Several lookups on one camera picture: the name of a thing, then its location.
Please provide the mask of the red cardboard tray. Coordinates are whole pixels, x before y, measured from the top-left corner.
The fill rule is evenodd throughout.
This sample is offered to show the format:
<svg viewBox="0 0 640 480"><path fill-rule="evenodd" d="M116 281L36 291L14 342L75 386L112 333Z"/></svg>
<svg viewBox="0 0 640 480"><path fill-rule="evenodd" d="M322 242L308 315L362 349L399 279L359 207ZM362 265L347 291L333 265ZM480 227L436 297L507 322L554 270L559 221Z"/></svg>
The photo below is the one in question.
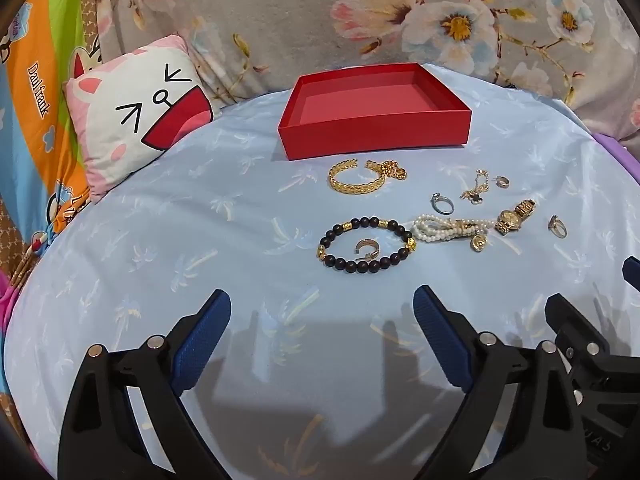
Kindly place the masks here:
<svg viewBox="0 0 640 480"><path fill-rule="evenodd" d="M416 63L327 70L297 79L278 125L288 159L459 146L472 110Z"/></svg>

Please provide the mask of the white cat face pillow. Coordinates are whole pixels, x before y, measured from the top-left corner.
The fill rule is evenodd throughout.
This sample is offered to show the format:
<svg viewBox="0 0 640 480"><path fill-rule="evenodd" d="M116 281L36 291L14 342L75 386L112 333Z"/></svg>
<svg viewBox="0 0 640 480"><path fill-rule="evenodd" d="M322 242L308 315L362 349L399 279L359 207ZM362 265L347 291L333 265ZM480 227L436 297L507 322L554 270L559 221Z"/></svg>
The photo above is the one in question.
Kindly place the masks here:
<svg viewBox="0 0 640 480"><path fill-rule="evenodd" d="M64 92L93 203L214 119L178 35L70 78Z"/></svg>

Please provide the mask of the small gold hoop earring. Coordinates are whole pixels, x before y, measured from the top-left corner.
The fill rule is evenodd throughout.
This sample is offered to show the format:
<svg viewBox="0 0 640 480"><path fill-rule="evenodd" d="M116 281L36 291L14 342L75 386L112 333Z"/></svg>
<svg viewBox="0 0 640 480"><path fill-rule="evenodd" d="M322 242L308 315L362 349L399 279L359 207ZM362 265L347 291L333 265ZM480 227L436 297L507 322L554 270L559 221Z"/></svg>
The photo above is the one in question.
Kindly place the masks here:
<svg viewBox="0 0 640 480"><path fill-rule="evenodd" d="M380 244L372 238L364 238L356 244L354 254L357 255L357 261L375 260L380 254Z"/></svg>

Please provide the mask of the grey floral fleece blanket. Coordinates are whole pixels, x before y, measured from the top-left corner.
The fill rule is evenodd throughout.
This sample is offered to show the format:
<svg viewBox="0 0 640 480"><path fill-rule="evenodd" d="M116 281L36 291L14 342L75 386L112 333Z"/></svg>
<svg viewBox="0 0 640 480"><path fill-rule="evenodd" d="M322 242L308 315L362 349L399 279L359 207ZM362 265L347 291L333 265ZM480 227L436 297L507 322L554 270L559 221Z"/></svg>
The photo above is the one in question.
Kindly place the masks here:
<svg viewBox="0 0 640 480"><path fill-rule="evenodd" d="M104 60L175 32L216 108L366 63L432 63L567 104L639 145L639 35L620 0L82 0Z"/></svg>

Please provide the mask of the gold cuff bangle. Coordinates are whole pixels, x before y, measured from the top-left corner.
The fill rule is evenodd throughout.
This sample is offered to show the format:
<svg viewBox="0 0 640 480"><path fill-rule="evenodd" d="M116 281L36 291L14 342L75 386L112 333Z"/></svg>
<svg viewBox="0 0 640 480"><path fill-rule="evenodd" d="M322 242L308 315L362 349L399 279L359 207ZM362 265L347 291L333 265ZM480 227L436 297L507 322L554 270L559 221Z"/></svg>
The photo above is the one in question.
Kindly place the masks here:
<svg viewBox="0 0 640 480"><path fill-rule="evenodd" d="M331 167L328 173L329 187L345 195L366 195L382 188L386 175L381 165L367 160L360 167L356 158L344 159Z"/></svg>

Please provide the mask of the gold wristwatch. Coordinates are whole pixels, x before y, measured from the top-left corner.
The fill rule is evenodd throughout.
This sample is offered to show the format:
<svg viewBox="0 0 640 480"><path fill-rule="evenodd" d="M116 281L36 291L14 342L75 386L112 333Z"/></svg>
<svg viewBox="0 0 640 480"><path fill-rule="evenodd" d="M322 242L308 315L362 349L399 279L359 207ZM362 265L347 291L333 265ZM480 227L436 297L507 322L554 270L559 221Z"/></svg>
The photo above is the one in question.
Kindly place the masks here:
<svg viewBox="0 0 640 480"><path fill-rule="evenodd" d="M506 209L498 214L494 229L502 236L518 231L535 208L536 203L530 198L522 200L513 209Z"/></svg>

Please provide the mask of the colourful cartoon bedsheet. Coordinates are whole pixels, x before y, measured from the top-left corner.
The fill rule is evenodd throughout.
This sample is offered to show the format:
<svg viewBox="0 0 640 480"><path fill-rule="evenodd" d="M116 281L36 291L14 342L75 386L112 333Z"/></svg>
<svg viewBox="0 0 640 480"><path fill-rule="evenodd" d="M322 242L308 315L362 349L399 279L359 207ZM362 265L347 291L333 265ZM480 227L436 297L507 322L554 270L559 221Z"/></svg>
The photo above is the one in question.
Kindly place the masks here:
<svg viewBox="0 0 640 480"><path fill-rule="evenodd" d="M102 61L94 0L25 0L1 29L1 290L89 201L64 87Z"/></svg>

